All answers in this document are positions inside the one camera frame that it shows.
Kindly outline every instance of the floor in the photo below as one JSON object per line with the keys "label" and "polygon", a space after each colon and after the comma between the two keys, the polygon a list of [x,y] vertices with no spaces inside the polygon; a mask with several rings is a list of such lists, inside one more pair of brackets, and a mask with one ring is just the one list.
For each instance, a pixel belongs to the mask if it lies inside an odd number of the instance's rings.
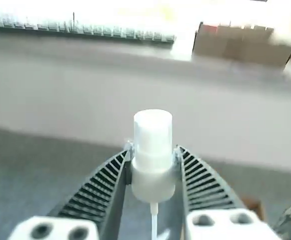
{"label": "floor", "polygon": [[[0,130],[0,240],[7,239],[18,222],[48,213],[96,166],[118,151],[113,147]],[[259,198],[270,224],[291,205],[291,173],[204,159],[238,194]],[[149,206],[135,200],[129,188],[126,199],[119,239],[127,239],[127,233],[129,239],[150,239]],[[165,205],[161,212],[170,212],[168,208]],[[166,227],[161,224],[166,221],[162,216],[159,214],[159,233]]]}

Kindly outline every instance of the white wall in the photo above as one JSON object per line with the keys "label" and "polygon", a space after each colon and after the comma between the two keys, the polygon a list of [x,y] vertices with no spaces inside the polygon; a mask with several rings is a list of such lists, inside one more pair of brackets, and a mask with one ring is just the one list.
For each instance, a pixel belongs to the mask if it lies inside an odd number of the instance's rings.
{"label": "white wall", "polygon": [[176,144],[291,170],[289,84],[212,79],[204,70],[178,74],[173,66],[149,73],[147,63],[144,70],[129,68],[127,58],[105,64],[97,53],[80,61],[67,46],[57,56],[56,46],[22,41],[0,37],[0,127],[122,146],[132,137],[135,112],[161,108],[173,114]]}

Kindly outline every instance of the cardboard box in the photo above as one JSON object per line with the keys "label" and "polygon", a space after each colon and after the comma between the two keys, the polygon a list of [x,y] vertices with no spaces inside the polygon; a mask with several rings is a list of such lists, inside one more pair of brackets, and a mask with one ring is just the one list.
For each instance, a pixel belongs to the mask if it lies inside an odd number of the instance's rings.
{"label": "cardboard box", "polygon": [[203,57],[222,58],[284,68],[291,56],[291,46],[271,44],[272,28],[240,28],[203,23],[195,34],[193,53]]}

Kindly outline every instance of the mounting hole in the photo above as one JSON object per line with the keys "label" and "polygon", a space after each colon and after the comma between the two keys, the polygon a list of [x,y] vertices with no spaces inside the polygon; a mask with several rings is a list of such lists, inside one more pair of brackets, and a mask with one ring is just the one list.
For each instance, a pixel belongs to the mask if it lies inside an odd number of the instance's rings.
{"label": "mounting hole", "polygon": [[88,236],[88,232],[86,227],[76,227],[70,232],[68,240],[85,240]]}
{"label": "mounting hole", "polygon": [[40,223],[35,226],[31,232],[31,237],[33,239],[44,239],[46,238],[52,231],[52,224],[50,223]]}
{"label": "mounting hole", "polygon": [[215,221],[208,215],[196,216],[193,218],[192,222],[195,226],[200,227],[211,227],[215,224]]}
{"label": "mounting hole", "polygon": [[233,215],[230,219],[231,222],[233,222],[234,224],[240,225],[252,224],[254,222],[252,218],[246,213],[238,213],[236,215]]}

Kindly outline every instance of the white spray pump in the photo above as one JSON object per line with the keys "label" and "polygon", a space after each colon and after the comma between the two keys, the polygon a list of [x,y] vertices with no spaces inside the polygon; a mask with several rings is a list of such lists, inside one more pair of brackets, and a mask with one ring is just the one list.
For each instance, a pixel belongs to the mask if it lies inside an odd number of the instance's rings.
{"label": "white spray pump", "polygon": [[150,204],[152,240],[157,239],[158,203],[175,192],[173,165],[171,113],[160,109],[137,112],[131,186],[137,199]]}

